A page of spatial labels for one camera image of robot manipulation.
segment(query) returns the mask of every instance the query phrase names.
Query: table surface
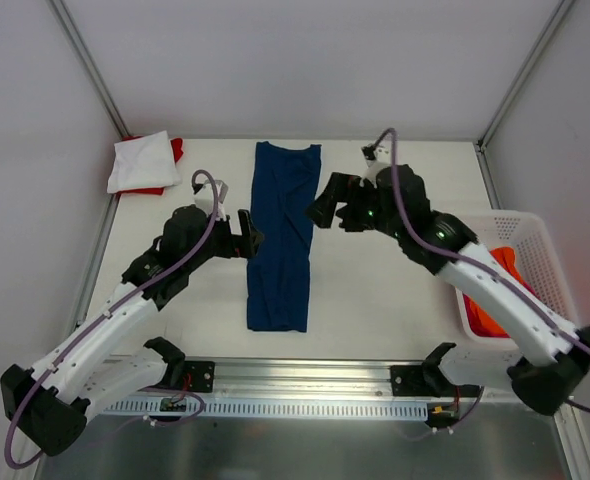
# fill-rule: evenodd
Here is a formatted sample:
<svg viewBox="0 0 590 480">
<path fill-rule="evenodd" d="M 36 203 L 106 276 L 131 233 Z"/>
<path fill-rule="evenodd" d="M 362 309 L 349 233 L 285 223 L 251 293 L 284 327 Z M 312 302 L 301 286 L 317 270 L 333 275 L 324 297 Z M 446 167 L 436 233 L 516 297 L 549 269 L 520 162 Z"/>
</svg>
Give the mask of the table surface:
<svg viewBox="0 0 590 480">
<path fill-rule="evenodd" d="M 194 170 L 207 169 L 229 185 L 225 207 L 234 232 L 239 231 L 235 212 L 250 208 L 257 141 L 186 140 L 178 164 L 181 185 L 162 196 L 122 195 L 90 314 L 98 311 L 130 262 L 160 235 L 173 210 L 192 203 Z M 365 170 L 360 147 L 367 142 L 271 143 L 292 149 L 322 145 L 318 193 L 333 171 Z M 400 163 L 408 163 L 424 178 L 433 208 L 453 213 L 490 208 L 472 143 L 400 142 L 398 150 Z M 331 230 L 314 232 L 307 333 L 248 330 L 246 262 L 212 259 L 193 273 L 184 292 L 130 332 L 113 353 L 132 354 L 160 335 L 189 356 L 247 358 L 416 360 L 443 341 L 470 343 L 452 287 L 410 262 L 384 235 L 347 234 L 337 223 Z"/>
</svg>

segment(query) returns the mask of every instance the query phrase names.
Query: blue pants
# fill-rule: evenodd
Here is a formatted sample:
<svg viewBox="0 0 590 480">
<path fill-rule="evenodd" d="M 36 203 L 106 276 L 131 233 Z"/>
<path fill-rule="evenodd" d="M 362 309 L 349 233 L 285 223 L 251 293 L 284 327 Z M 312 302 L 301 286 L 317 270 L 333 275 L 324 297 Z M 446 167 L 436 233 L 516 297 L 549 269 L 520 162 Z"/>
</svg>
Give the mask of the blue pants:
<svg viewBox="0 0 590 480">
<path fill-rule="evenodd" d="M 315 199 L 321 150 L 257 144 L 251 218 L 265 239 L 247 267 L 250 330 L 306 331 L 313 222 L 304 210 Z"/>
</svg>

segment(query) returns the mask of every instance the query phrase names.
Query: gray floor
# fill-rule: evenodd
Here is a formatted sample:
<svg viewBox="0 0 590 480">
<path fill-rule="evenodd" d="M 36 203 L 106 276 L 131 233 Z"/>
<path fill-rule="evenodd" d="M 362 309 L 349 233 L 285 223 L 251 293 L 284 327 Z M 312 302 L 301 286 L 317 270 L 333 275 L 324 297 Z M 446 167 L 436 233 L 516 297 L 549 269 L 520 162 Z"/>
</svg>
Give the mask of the gray floor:
<svg viewBox="0 0 590 480">
<path fill-rule="evenodd" d="M 94 420 L 73 448 L 48 458 L 40 480 L 561 479 L 552 420 L 519 406 L 481 405 L 454 435 L 419 442 L 421 424 L 201 418 L 177 428 Z"/>
</svg>

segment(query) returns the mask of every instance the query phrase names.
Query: orange cloth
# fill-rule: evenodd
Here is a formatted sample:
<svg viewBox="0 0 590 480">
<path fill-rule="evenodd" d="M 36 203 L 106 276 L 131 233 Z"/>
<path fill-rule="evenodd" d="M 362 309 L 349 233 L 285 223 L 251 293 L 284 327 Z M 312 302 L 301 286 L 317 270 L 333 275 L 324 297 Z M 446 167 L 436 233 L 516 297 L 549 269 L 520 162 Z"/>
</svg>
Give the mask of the orange cloth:
<svg viewBox="0 0 590 480">
<path fill-rule="evenodd" d="M 500 247 L 491 250 L 491 255 L 497 263 L 504 267 L 504 269 L 515 278 L 515 280 L 528 288 L 528 290 L 531 290 L 515 268 L 515 250 L 511 247 Z M 464 303 L 466 304 L 466 313 L 468 314 L 471 330 L 473 330 L 476 335 L 483 337 L 508 338 L 504 329 L 473 300 L 464 296 Z"/>
</svg>

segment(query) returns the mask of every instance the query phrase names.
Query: perforated metal strip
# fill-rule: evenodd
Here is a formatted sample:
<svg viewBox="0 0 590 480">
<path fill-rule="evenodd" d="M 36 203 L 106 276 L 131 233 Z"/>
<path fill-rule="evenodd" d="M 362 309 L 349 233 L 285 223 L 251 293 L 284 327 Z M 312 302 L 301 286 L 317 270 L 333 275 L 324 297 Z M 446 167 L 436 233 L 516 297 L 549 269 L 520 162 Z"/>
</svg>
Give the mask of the perforated metal strip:
<svg viewBox="0 0 590 480">
<path fill-rule="evenodd" d="M 104 415 L 190 415 L 197 402 L 190 401 L 185 412 L 161 412 L 163 397 L 128 397 L 106 409 Z M 205 398 L 207 417 L 302 418 L 405 420 L 423 422 L 428 417 L 424 402 L 398 401 L 318 401 L 318 400 L 240 400 Z"/>
</svg>

